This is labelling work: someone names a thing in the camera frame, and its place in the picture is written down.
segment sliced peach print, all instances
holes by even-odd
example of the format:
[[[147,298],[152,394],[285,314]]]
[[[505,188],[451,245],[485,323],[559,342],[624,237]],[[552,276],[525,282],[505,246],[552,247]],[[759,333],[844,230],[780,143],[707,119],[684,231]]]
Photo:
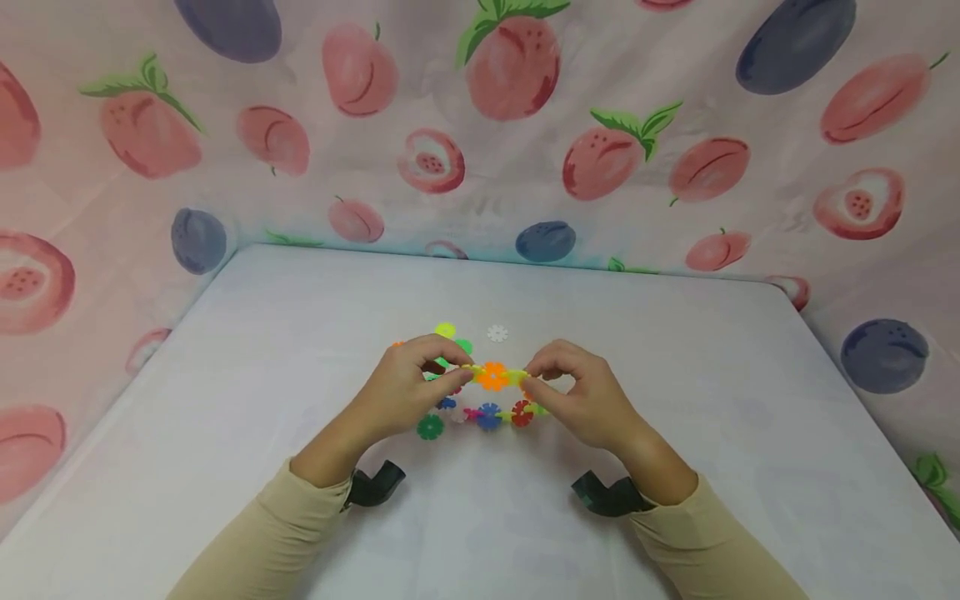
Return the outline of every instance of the sliced peach print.
[[[40,404],[0,410],[0,504],[28,492],[57,464],[66,424]]]
[[[310,140],[300,121],[279,108],[244,108],[237,116],[237,135],[247,150],[270,170],[297,177],[310,163]]]
[[[356,23],[337,25],[326,34],[321,54],[330,100],[346,116],[371,116],[394,100],[400,76],[380,42],[379,23],[373,35]]]
[[[0,229],[0,335],[37,333],[73,299],[73,264],[50,243]]]
[[[674,166],[670,205],[704,202],[726,194],[743,178],[749,162],[746,142],[731,137],[705,139],[687,150]]]
[[[903,177],[893,169],[864,169],[828,187],[813,205],[813,218],[848,240],[872,240],[887,233],[903,212]]]
[[[481,114],[512,121],[543,108],[560,78],[560,44],[545,19],[568,6],[566,0],[480,3],[460,37],[456,67],[467,68],[470,100]]]
[[[893,127],[926,95],[933,64],[919,54],[887,57],[854,75],[833,95],[820,118],[820,133],[829,144],[849,144]]]
[[[110,148],[132,171],[148,180],[170,177],[200,164],[196,132],[203,127],[169,92],[156,54],[147,55],[133,75],[110,75],[80,88],[106,98],[100,128]]]
[[[30,164],[40,143],[40,117],[27,90],[0,62],[0,171]]]
[[[590,114],[603,127],[582,133],[566,152],[566,193],[588,202],[623,185],[642,160],[653,158],[657,136],[673,122],[682,105],[677,102],[659,108],[642,122],[629,112],[593,108]]]
[[[337,235],[357,244],[372,244],[380,239],[384,231],[380,213],[359,200],[336,198],[338,202],[330,206],[326,216]]]
[[[397,162],[403,180],[427,194],[443,194],[464,182],[464,153],[444,132],[419,129],[407,135],[406,149]]]
[[[749,234],[720,228],[719,233],[694,244],[686,254],[685,263],[694,271],[719,271],[743,258],[749,248]]]

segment plum print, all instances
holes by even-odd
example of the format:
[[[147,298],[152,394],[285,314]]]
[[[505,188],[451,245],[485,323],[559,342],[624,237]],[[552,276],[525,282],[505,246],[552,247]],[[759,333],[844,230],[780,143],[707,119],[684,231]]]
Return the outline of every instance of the plum print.
[[[194,129],[204,129],[170,94],[168,85],[167,74],[152,53],[134,75],[110,75],[80,88],[84,96],[106,98],[100,127],[107,143],[124,164],[148,180],[170,177],[200,163]]]
[[[763,280],[783,290],[797,312],[804,310],[806,304],[810,302],[810,283],[803,277],[772,275]]]
[[[227,230],[219,219],[202,210],[181,208],[170,226],[177,262],[193,275],[217,268],[227,255]]]
[[[330,226],[348,242],[372,244],[383,235],[383,217],[372,206],[359,200],[344,200],[330,206],[326,212]]]
[[[743,178],[750,147],[731,137],[712,137],[687,150],[670,174],[670,191],[677,201],[698,203],[726,194]]]
[[[73,299],[73,263],[49,242],[0,229],[0,335],[37,333],[56,323]]]
[[[546,17],[567,0],[479,0],[460,37],[456,67],[467,67],[473,105],[495,121],[537,113],[560,78],[560,44]]]
[[[0,410],[0,505],[28,492],[66,447],[66,424],[40,404]]]
[[[440,258],[457,258],[467,260],[467,253],[460,250],[460,247],[453,242],[446,240],[434,240],[423,247],[423,253],[427,256],[438,256]]]
[[[743,231],[727,231],[708,235],[686,253],[686,266],[694,271],[720,271],[743,258],[750,248],[750,235]]]
[[[693,0],[636,0],[636,4],[642,9],[653,12],[671,12],[682,9]]]
[[[274,0],[174,3],[194,36],[225,59],[263,62],[280,50],[283,30]]]
[[[444,132],[420,129],[407,135],[406,152],[396,161],[403,180],[427,194],[443,194],[464,182],[467,166],[456,142]]]
[[[554,262],[566,257],[577,242],[577,232],[563,221],[543,221],[520,232],[516,253],[530,262]]]
[[[893,169],[864,169],[821,192],[813,218],[838,237],[872,240],[900,220],[904,188],[903,177]]]
[[[641,122],[629,112],[590,111],[603,127],[573,141],[564,158],[566,193],[584,202],[607,196],[626,181],[641,161],[653,158],[657,136],[673,122],[683,102],[655,110]]]
[[[310,140],[300,122],[273,107],[249,107],[237,116],[237,135],[254,156],[270,165],[271,172],[297,177],[310,163]]]
[[[27,90],[0,62],[0,172],[30,164],[40,144],[40,116]]]
[[[326,34],[321,54],[330,100],[346,116],[371,116],[394,100],[400,75],[394,55],[380,42],[379,23],[373,35],[355,23],[337,25]]]
[[[897,394],[920,380],[930,355],[926,339],[903,321],[874,319],[850,332],[840,364],[856,387],[873,394]]]
[[[736,80],[765,96],[800,87],[840,50],[855,20],[855,0],[783,0],[743,49]]]
[[[158,327],[157,329],[151,329],[137,340],[127,356],[127,364],[124,366],[127,375],[133,377],[139,373],[172,332],[173,330],[168,327]]]
[[[839,146],[893,127],[924,98],[931,71],[949,54],[930,65],[919,54],[901,54],[866,67],[833,95],[820,118],[821,135]]]

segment peach print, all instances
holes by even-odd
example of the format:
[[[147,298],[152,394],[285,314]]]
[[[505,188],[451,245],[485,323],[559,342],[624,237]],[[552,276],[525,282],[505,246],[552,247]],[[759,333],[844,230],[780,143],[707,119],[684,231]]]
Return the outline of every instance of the peach print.
[[[0,335],[56,323],[73,299],[75,279],[73,264],[51,244],[0,229]]]
[[[355,23],[343,23],[324,38],[321,54],[330,99],[347,116],[377,114],[394,100],[400,76],[379,39],[379,23],[372,36]]]
[[[244,108],[237,116],[237,135],[270,170],[296,177],[306,173],[310,140],[303,125],[279,108]]]
[[[0,171],[30,164],[40,143],[40,117],[23,85],[0,62]]]
[[[39,404],[0,410],[0,504],[43,479],[66,446],[66,425],[56,410]]]

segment hand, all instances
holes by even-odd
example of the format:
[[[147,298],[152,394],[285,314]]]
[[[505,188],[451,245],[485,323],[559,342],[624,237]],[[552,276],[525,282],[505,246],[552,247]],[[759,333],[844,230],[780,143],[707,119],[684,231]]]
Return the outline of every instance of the hand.
[[[607,361],[567,340],[554,340],[541,348],[524,370],[530,376],[521,382],[523,390],[586,445],[617,454],[650,430]],[[565,374],[576,379],[567,394],[537,379],[550,381]]]

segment long sleeve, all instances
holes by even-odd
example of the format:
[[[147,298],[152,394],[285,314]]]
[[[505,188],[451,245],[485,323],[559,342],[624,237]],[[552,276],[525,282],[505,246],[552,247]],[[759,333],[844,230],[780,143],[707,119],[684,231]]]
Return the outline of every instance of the long sleeve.
[[[317,489],[284,463],[197,557],[167,600],[288,600],[346,514],[350,482]]]
[[[807,600],[703,476],[681,504],[633,513],[630,521],[684,600]]]

